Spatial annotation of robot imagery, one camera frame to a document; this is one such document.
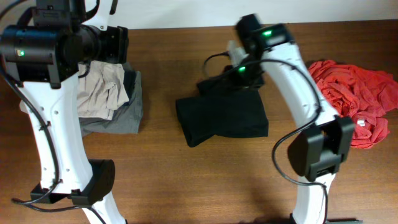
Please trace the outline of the black polo shirt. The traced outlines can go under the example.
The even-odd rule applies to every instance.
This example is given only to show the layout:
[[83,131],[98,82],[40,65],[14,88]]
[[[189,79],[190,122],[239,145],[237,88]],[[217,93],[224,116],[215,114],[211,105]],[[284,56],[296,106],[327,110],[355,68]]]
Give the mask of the black polo shirt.
[[213,136],[259,138],[269,135],[269,121],[259,94],[261,72],[246,85],[238,72],[197,83],[198,96],[175,101],[178,121],[189,147]]

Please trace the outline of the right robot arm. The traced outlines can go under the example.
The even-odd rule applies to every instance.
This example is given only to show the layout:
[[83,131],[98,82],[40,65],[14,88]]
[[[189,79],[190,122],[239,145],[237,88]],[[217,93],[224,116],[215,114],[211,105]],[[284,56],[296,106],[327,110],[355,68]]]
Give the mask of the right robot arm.
[[233,67],[222,77],[231,79],[236,89],[248,90],[267,73],[297,127],[275,143],[271,155],[279,174],[297,186],[289,223],[328,223],[330,187],[348,158],[355,125],[325,99],[286,25],[264,27],[255,14],[249,14],[235,29],[242,46],[229,43]]

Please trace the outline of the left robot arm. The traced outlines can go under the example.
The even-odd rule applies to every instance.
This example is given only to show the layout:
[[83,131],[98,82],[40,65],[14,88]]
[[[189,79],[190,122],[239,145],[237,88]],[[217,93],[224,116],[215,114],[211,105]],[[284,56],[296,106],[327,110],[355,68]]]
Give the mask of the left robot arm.
[[89,159],[77,110],[80,63],[124,63],[127,29],[110,27],[116,1],[37,0],[1,36],[1,75],[27,108],[41,164],[29,200],[43,212],[64,198],[91,223],[124,223],[112,188],[115,165]]

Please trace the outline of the beige folded garment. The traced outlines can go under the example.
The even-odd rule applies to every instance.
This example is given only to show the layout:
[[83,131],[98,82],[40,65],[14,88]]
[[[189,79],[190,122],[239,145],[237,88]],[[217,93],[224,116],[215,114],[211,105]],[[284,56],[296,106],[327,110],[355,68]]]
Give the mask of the beige folded garment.
[[111,121],[116,110],[129,101],[123,65],[92,61],[89,69],[84,65],[78,68],[78,73],[63,81],[60,89],[48,83],[25,82],[21,92],[45,114],[58,111]]

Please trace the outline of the grey folded garment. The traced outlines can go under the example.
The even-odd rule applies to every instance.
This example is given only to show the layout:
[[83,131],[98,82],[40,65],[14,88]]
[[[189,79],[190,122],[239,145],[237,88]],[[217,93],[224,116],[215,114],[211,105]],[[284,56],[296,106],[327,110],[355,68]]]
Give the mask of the grey folded garment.
[[142,78],[130,63],[122,64],[125,70],[124,86],[129,101],[116,110],[111,121],[99,118],[79,118],[82,136],[91,133],[137,134],[144,115],[142,100]]

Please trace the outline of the red crumpled shirt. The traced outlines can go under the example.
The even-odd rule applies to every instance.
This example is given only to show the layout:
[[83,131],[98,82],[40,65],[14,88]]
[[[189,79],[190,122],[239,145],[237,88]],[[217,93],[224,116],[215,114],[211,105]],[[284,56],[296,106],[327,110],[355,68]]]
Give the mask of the red crumpled shirt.
[[341,117],[355,123],[351,146],[370,149],[389,134],[383,116],[397,108],[397,82],[390,73],[333,60],[317,61],[309,72]]

